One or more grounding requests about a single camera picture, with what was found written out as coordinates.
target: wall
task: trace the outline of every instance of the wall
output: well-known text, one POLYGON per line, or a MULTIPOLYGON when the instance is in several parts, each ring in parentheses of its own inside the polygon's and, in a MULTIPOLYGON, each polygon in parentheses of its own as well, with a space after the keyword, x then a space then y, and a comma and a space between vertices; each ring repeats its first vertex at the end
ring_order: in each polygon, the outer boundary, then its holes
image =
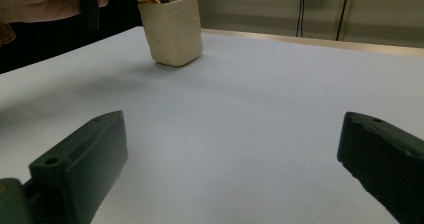
MULTIPOLYGON (((204 28, 295 36, 300 0, 199 0, 204 28)), ((424 47, 424 0, 353 0, 343 40, 424 47)), ((304 37, 334 39, 340 0, 305 0, 304 37)))

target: beige cup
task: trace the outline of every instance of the beige cup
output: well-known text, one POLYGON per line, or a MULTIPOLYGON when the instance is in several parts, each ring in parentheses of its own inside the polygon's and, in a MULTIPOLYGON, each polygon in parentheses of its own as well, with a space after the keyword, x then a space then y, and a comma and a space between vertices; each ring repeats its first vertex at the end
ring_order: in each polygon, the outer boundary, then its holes
POLYGON ((153 60, 180 67, 203 52, 197 0, 139 4, 153 60))

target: white tabletop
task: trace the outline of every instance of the white tabletop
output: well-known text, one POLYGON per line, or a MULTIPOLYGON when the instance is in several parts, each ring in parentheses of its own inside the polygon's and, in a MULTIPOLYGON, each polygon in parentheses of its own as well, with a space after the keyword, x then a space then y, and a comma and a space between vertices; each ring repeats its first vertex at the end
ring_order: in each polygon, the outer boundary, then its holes
POLYGON ((203 34, 152 61, 142 28, 0 75, 0 177, 123 110, 129 160, 94 224, 396 223, 337 161, 344 114, 424 138, 424 58, 203 34))

